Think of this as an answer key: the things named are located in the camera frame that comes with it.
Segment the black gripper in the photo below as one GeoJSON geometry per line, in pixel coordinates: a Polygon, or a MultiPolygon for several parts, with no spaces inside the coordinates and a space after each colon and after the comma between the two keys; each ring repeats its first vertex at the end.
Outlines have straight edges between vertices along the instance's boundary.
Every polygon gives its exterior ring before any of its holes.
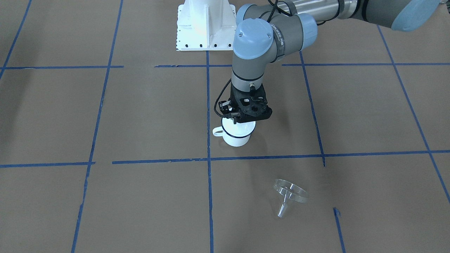
{"type": "Polygon", "coordinates": [[[245,123],[270,118],[272,109],[268,106],[264,86],[244,92],[235,88],[230,89],[230,98],[218,102],[222,115],[220,117],[232,118],[235,122],[245,123]]]}

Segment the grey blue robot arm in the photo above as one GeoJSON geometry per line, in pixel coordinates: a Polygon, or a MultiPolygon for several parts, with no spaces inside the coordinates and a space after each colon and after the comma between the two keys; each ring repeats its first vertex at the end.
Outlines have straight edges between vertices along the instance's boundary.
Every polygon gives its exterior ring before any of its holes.
{"type": "Polygon", "coordinates": [[[236,15],[232,74],[228,100],[214,104],[215,113],[233,123],[268,119],[263,86],[267,64],[311,46],[318,27],[333,19],[358,19],[410,32],[435,12],[438,0],[270,0],[245,4],[236,15]]]}

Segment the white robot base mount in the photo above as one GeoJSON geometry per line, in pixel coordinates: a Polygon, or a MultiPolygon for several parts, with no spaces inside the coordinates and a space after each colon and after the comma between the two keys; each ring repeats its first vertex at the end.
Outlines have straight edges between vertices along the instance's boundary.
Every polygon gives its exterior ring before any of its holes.
{"type": "Polygon", "coordinates": [[[228,0],[186,0],[177,9],[176,50],[232,50],[236,27],[228,0]]]}

